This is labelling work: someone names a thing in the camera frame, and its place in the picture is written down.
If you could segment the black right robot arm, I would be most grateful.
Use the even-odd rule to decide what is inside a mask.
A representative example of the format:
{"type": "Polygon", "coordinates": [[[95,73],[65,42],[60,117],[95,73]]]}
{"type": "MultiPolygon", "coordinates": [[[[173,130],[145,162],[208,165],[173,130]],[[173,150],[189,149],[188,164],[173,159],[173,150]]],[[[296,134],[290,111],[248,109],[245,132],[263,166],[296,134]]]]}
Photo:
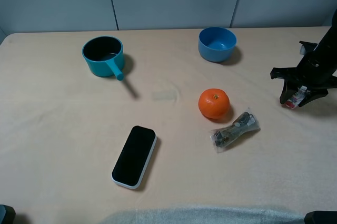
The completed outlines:
{"type": "Polygon", "coordinates": [[[294,109],[328,95],[336,88],[336,13],[319,43],[300,41],[303,58],[296,67],[276,68],[272,79],[283,79],[280,103],[294,109]]]}

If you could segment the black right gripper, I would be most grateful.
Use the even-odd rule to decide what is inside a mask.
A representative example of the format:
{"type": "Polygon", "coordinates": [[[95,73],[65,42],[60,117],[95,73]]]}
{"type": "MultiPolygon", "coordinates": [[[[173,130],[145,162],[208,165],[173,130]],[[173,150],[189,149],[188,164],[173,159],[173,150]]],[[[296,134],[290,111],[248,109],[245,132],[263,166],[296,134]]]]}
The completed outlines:
{"type": "Polygon", "coordinates": [[[300,54],[303,58],[296,67],[273,68],[272,79],[283,79],[283,89],[280,103],[285,104],[295,93],[299,86],[309,89],[322,89],[306,91],[305,97],[299,107],[328,95],[327,89],[336,88],[336,42],[331,44],[320,42],[311,43],[300,41],[300,54]]]}

